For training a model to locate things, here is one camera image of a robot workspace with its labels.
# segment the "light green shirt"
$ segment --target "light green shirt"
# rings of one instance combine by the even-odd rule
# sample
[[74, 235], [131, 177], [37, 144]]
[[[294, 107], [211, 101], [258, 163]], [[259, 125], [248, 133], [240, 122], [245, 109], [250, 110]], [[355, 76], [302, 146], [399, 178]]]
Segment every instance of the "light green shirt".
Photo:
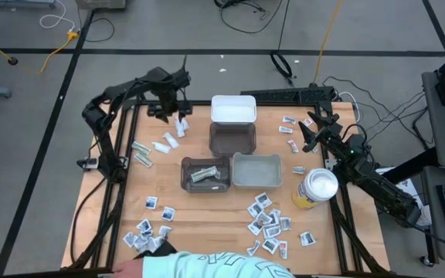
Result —
[[144, 278], [293, 277], [277, 263], [230, 252], [210, 255], [179, 252], [165, 257], [144, 257], [143, 271]]

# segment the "person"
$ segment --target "person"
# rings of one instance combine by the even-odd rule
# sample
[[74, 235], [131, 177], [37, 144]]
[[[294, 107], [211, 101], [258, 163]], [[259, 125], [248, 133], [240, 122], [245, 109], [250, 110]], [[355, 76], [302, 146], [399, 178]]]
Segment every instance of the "person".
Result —
[[113, 268], [114, 278], [286, 278], [285, 267], [255, 256], [230, 252], [210, 255], [178, 252], [133, 259]]

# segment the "concrete floor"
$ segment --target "concrete floor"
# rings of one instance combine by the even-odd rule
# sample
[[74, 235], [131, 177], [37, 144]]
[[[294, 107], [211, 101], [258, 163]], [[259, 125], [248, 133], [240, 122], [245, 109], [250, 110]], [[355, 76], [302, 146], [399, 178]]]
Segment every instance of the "concrete floor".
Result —
[[[66, 17], [78, 24], [72, 0], [62, 0]], [[271, 12], [277, 0], [256, 0]], [[430, 0], [445, 33], [445, 0]], [[284, 19], [284, 0], [274, 20], [265, 31], [247, 35], [224, 26], [211, 0], [129, 1], [124, 12], [106, 11], [95, 15], [109, 18], [116, 27], [114, 37], [106, 42], [86, 42], [84, 49], [276, 49]], [[282, 49], [318, 50], [335, 0], [290, 0], [284, 28]], [[56, 48], [64, 43], [70, 28], [66, 22], [54, 29], [43, 29], [39, 18], [61, 10], [18, 6], [0, 8], [0, 47], [35, 49]], [[244, 29], [261, 26], [260, 15], [247, 6], [232, 7], [225, 12], [231, 24]], [[92, 25], [88, 38], [98, 39], [110, 32], [104, 22]], [[75, 42], [68, 46], [73, 49]], [[348, 0], [336, 20], [327, 49], [374, 51], [442, 52], [422, 0]], [[353, 80], [370, 90], [374, 98], [389, 109], [396, 108], [421, 91], [421, 73], [433, 71], [445, 57], [325, 56], [318, 81], [327, 76]], [[46, 58], [42, 54], [15, 54], [32, 68], [39, 68]], [[36, 76], [19, 67], [10, 67], [0, 56], [0, 86], [9, 86], [11, 99], [0, 99], [0, 250], [19, 203], [32, 163], [61, 87], [71, 55], [52, 58], [44, 74]], [[296, 86], [307, 86], [314, 75], [316, 56], [287, 56], [297, 75]], [[91, 132], [80, 112], [85, 104], [106, 86], [143, 75], [155, 66], [176, 70], [180, 55], [97, 55], [83, 54], [76, 67], [53, 139], [42, 165], [36, 189], [6, 268], [6, 274], [57, 270], [63, 257], [82, 179], [75, 160], [87, 154]], [[267, 55], [190, 55], [187, 69], [192, 85], [191, 99], [208, 100], [216, 94], [238, 94], [241, 90], [286, 88], [287, 83], [274, 69]], [[375, 106], [387, 113], [360, 90], [348, 83], [329, 80], [339, 92], [352, 93], [360, 103]], [[425, 107], [422, 98], [405, 114]], [[372, 109], [360, 106], [362, 124], [377, 122]], [[404, 122], [410, 126], [413, 117]], [[369, 131], [373, 136], [385, 124]], [[427, 140], [430, 122], [419, 122]], [[371, 141], [375, 159], [383, 165], [396, 165], [423, 151], [420, 143], [396, 122]], [[429, 269], [417, 258], [425, 255], [425, 239], [414, 230], [402, 229], [390, 219], [380, 217], [392, 270], [406, 275], [438, 277], [445, 275], [445, 262]]]

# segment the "wooden table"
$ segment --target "wooden table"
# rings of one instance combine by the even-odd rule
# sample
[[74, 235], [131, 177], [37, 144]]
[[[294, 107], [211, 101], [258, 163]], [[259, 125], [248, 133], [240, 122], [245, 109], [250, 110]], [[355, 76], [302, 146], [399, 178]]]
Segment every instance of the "wooden table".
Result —
[[[146, 107], [141, 107], [135, 140], [151, 145], [153, 141], [165, 142], [164, 132], [176, 134], [173, 119], [166, 125], [158, 119], [146, 116]], [[334, 112], [340, 115], [339, 123], [343, 127], [353, 124], [355, 117], [350, 103], [333, 103]], [[260, 247], [255, 256], [273, 260], [290, 268], [295, 274], [340, 274], [338, 255], [330, 206], [328, 202], [320, 204], [311, 210], [299, 209], [291, 198], [291, 192], [297, 190], [303, 175], [292, 173], [293, 166], [305, 166], [307, 172], [323, 165], [321, 152], [293, 154], [288, 140], [293, 139], [301, 149], [304, 139], [298, 125], [283, 123], [284, 115], [303, 120], [307, 117], [309, 107], [258, 107], [256, 125], [257, 147], [254, 154], [280, 154], [282, 157], [283, 184], [280, 188], [269, 190], [267, 194], [273, 204], [267, 208], [279, 209], [281, 216], [291, 217], [290, 231], [282, 232], [277, 238], [288, 241], [288, 259], [281, 259], [279, 252], [272, 256]], [[115, 263], [132, 259], [137, 254], [123, 242], [127, 232], [138, 233], [135, 226], [142, 219], [149, 219], [155, 234], [161, 225], [173, 228], [169, 234], [169, 242], [177, 249], [191, 253], [216, 253], [230, 251], [246, 254], [246, 249], [253, 246], [256, 239], [263, 242], [260, 233], [254, 236], [246, 227], [252, 222], [252, 216], [246, 208], [260, 194], [261, 190], [242, 190], [230, 187], [226, 193], [190, 194], [180, 186], [181, 160], [190, 158], [211, 158], [209, 150], [210, 107], [194, 106], [193, 115], [188, 117], [190, 128], [186, 136], [179, 138], [180, 147], [171, 149], [169, 154], [152, 151], [150, 159], [154, 162], [151, 168], [146, 168], [136, 160], [130, 164], [126, 195], [121, 215], [121, 227], [117, 238]], [[292, 127], [292, 134], [281, 134], [278, 127]], [[317, 131], [317, 125], [311, 129]], [[111, 129], [111, 137], [116, 136], [116, 125]], [[83, 177], [80, 196], [77, 204], [93, 188], [102, 176], [97, 171], [86, 173]], [[104, 197], [103, 185], [85, 204], [77, 223], [75, 256], [78, 256], [88, 245], [97, 231], [97, 223]], [[386, 249], [382, 239], [379, 219], [373, 199], [361, 189], [349, 185], [352, 211], [355, 217], [356, 232], [369, 252], [379, 264], [389, 268]], [[155, 210], [145, 208], [147, 196], [158, 197], [158, 207]], [[164, 206], [176, 209], [173, 222], [161, 219]], [[311, 231], [317, 240], [312, 246], [301, 246], [300, 233]], [[351, 248], [346, 236], [348, 268], [353, 270]], [[103, 243], [100, 266], [104, 265], [109, 236]], [[63, 266], [70, 265], [70, 239], [63, 256]]]

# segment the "yellow cable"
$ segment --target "yellow cable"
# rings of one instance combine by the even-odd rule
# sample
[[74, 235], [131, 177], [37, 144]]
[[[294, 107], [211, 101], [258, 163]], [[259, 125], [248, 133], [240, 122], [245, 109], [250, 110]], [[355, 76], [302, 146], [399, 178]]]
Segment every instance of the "yellow cable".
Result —
[[[44, 61], [44, 65], [42, 65], [42, 68], [40, 69], [40, 71], [36, 72], [35, 70], [30, 69], [29, 67], [27, 67], [27, 66], [25, 66], [25, 65], [22, 65], [22, 64], [19, 64], [19, 65], [20, 65], [25, 71], [27, 71], [27, 72], [34, 73], [34, 74], [40, 74], [40, 73], [43, 73], [44, 70], [45, 70], [46, 67], [47, 67], [47, 63], [49, 62], [49, 59], [51, 59], [51, 57], [52, 57], [54, 54], [58, 53], [59, 51], [61, 51], [62, 49], [64, 49], [66, 46], [68, 46], [68, 45], [70, 44], [70, 42], [72, 42], [74, 39], [78, 38], [78, 33], [77, 33], [77, 32], [71, 32], [71, 31], [70, 31], [70, 32], [67, 33], [67, 35], [68, 35], [68, 39], [66, 40], [65, 44], [63, 44], [63, 45], [62, 45], [61, 47], [59, 47], [58, 49], [54, 50], [51, 54], [49, 54], [49, 55], [46, 57], [46, 60]], [[12, 60], [12, 57], [8, 56], [6, 53], [2, 52], [1, 50], [0, 50], [0, 54], [3, 55], [4, 57], [6, 57], [6, 59], [8, 59], [8, 60]]]
[[332, 26], [334, 25], [334, 20], [336, 19], [336, 16], [339, 13], [339, 9], [341, 8], [342, 3], [343, 3], [343, 0], [338, 0], [338, 4], [336, 4], [336, 9], [334, 10], [334, 14], [332, 15], [331, 21], [329, 22], [328, 31], [325, 33], [324, 41], [322, 42], [321, 51], [318, 53], [318, 61], [317, 61], [317, 67], [315, 68], [314, 83], [317, 80], [317, 75], [318, 75], [319, 69], [321, 68], [322, 53], [324, 52], [325, 44], [328, 41], [329, 33], [332, 30]]

